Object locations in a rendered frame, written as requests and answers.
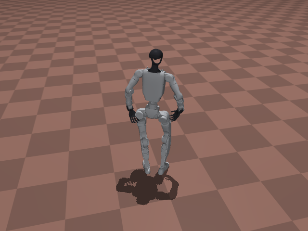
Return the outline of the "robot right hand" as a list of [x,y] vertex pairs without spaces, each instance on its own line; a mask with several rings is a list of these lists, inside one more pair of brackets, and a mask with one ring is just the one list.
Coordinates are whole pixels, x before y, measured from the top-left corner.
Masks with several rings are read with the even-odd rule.
[[173,117],[170,117],[170,120],[173,122],[180,116],[180,114],[183,112],[183,109],[179,111],[177,108],[177,110],[171,111],[171,112],[175,112],[174,114],[170,115],[170,116],[173,116]]

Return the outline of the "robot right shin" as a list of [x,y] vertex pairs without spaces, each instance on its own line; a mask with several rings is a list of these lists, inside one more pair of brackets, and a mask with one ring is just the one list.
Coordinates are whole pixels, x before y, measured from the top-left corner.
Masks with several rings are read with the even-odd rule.
[[165,168],[165,164],[166,164],[167,156],[169,154],[170,146],[171,146],[171,137],[168,136],[167,143],[166,144],[163,143],[162,146],[161,146],[161,165],[160,165],[160,168],[162,166],[162,169]]

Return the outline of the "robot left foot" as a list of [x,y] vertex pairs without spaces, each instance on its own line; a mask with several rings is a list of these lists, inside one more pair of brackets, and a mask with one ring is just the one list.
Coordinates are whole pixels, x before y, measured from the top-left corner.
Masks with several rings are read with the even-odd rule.
[[145,173],[146,174],[149,174],[150,173],[150,164],[149,164],[149,168],[147,167],[147,169],[145,169],[145,162],[144,162],[144,160],[143,160],[143,168],[144,168],[144,170],[145,170]]

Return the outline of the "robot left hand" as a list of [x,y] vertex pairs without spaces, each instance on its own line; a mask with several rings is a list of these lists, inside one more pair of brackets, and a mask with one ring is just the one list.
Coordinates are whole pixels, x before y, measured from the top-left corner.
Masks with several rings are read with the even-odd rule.
[[[133,109],[134,109],[134,108],[132,107],[132,109],[129,110],[129,109],[128,109],[128,106],[127,106],[127,110],[129,111],[129,117],[130,117],[131,122],[132,122],[132,123],[133,123],[133,122],[134,122],[134,123],[136,123],[136,122],[138,123],[138,121],[140,121],[140,120],[139,120],[138,118],[135,118],[135,113],[136,113],[136,112],[135,112]],[[134,121],[134,119],[135,119],[136,122]],[[138,121],[137,121],[136,119],[137,119]],[[132,120],[133,120],[133,121],[132,121]]]

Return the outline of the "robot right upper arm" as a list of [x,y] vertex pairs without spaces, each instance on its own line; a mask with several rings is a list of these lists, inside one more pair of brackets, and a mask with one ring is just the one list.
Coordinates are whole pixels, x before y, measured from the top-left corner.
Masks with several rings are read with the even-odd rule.
[[164,73],[164,74],[165,74],[165,81],[169,82],[171,89],[175,93],[173,95],[174,99],[176,101],[181,100],[183,97],[182,97],[182,94],[180,93],[180,90],[179,90],[179,87],[178,87],[177,82],[175,80],[175,77],[172,74],[169,74],[169,73]]

